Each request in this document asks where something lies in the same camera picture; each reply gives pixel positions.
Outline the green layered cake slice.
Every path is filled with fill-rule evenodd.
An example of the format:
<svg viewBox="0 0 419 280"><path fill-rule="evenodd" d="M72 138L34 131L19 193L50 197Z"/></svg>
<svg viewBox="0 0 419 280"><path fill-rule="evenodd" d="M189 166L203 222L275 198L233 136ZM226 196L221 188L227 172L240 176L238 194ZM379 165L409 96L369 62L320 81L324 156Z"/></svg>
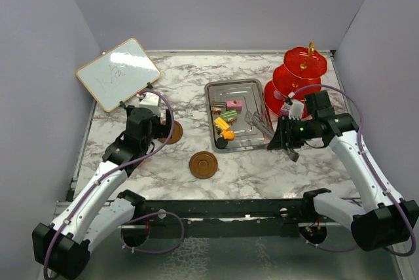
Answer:
<svg viewBox="0 0 419 280"><path fill-rule="evenodd" d="M220 114L220 117L226 122L234 122L238 117L238 112L234 109L225 111Z"/></svg>

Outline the stainless steel tray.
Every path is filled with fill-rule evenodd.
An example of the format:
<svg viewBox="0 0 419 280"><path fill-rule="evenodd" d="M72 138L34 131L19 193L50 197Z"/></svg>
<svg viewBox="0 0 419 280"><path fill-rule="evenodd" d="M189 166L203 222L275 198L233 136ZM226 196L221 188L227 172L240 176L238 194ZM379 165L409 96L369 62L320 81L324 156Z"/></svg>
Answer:
<svg viewBox="0 0 419 280"><path fill-rule="evenodd" d="M257 112L261 121L269 129L272 122L268 109L264 104L263 86L257 79L239 79L209 82L205 85L204 95L209 124L210 143L218 153L230 153L244 150L265 149L270 139L256 127L249 125L245 120L247 112ZM224 149L216 146L216 140L220 138L214 125L217 115L210 109L211 102L228 102L238 100L242 102L242 110L238 112L238 118L231 125L235 138L228 142Z"/></svg>

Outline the black round cookie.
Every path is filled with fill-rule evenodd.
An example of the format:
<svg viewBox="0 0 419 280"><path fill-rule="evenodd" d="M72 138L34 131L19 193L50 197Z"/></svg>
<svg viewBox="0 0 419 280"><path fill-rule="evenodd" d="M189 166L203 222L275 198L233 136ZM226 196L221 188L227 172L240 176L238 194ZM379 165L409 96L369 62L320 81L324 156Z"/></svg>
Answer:
<svg viewBox="0 0 419 280"><path fill-rule="evenodd" d="M217 149L225 149L228 145L228 141L226 139L224 139L223 137L219 137L216 141L215 141L215 146Z"/></svg>

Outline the pink cake with cherry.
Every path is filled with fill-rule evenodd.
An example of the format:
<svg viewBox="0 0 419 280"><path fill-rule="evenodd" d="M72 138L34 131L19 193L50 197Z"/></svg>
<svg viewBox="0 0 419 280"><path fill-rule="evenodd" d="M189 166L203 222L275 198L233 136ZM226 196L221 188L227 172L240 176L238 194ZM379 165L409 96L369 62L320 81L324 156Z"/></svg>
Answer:
<svg viewBox="0 0 419 280"><path fill-rule="evenodd" d="M241 112L243 109L243 102L240 100L231 100L226 102L226 110L227 111L237 111Z"/></svg>

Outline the red three-tier cake stand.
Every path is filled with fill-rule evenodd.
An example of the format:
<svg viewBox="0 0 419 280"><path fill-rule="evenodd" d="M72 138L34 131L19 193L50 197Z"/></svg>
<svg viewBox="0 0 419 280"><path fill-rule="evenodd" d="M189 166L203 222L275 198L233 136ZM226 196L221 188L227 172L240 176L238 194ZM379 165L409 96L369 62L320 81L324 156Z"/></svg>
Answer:
<svg viewBox="0 0 419 280"><path fill-rule="evenodd" d="M313 41L307 47L288 50L282 64L273 71L272 80L264 87L266 108L276 116L287 114L286 97L294 93L294 98L303 102L306 94L320 91L318 85L327 70L327 60L315 49Z"/></svg>

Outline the brown layered cake slice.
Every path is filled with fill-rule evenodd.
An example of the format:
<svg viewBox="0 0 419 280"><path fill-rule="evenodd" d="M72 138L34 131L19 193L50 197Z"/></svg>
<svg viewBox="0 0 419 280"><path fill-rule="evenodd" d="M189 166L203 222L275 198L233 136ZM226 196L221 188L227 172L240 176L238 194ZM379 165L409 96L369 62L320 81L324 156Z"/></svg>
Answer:
<svg viewBox="0 0 419 280"><path fill-rule="evenodd" d="M227 103L222 101L212 101L210 103L210 108L212 112L221 113L227 110Z"/></svg>

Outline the orange fish-shaped pastry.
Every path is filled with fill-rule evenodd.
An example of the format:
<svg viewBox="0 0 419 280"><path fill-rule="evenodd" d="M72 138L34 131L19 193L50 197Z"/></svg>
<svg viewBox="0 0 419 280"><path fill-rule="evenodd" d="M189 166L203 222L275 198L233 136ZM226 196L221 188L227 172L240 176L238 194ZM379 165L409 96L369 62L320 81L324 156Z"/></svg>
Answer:
<svg viewBox="0 0 419 280"><path fill-rule="evenodd" d="M221 132L221 136L223 139L226 139L227 141L232 141L235 138L235 133L230 130L223 130Z"/></svg>

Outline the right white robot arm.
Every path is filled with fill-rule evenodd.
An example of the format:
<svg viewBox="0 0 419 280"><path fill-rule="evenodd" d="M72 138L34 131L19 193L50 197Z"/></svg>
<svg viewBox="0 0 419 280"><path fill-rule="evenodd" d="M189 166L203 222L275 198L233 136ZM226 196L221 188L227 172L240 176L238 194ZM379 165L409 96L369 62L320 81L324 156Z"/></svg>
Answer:
<svg viewBox="0 0 419 280"><path fill-rule="evenodd" d="M349 113L337 114L325 90L305 96L304 101L290 94L285 100L287 115L279 116L270 150L282 150L292 160L296 149L307 141L321 139L340 159L354 183L361 205L354 205L322 188L305 192L302 217L315 222L328 217L351 231L356 245L364 251L385 249L411 242L405 256L416 251L414 227L418 204L407 201L388 182L363 142L361 127Z"/></svg>

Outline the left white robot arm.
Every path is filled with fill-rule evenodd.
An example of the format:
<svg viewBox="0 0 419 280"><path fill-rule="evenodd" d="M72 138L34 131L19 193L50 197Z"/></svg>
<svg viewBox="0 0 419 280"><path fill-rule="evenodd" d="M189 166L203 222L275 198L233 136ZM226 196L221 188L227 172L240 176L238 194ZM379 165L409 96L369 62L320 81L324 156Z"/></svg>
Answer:
<svg viewBox="0 0 419 280"><path fill-rule="evenodd" d="M38 224L32 232L35 260L43 265L45 279L76 279L96 247L125 222L137 224L144 207L126 198L105 202L147 158L162 150L151 149L153 140L173 135L173 110L166 121L144 107L126 108L124 131L105 149L92 178L70 205L50 224Z"/></svg>

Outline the metal tongs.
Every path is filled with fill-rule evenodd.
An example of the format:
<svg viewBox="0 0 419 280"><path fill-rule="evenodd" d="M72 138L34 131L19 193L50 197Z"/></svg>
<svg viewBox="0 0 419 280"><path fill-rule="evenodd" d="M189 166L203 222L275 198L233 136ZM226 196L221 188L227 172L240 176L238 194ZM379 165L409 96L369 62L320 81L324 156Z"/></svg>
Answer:
<svg viewBox="0 0 419 280"><path fill-rule="evenodd" d="M282 145L281 139L279 139L280 142L272 142L274 140L275 132L272 128L270 128L266 123L263 122L258 112L252 113L251 111L247 111L245 114L245 121L250 126L256 127L269 139L270 142L267 147L268 150L281 150L288 156L288 158L292 162L296 162L299 159L299 154L295 152L293 149L290 149L285 145Z"/></svg>

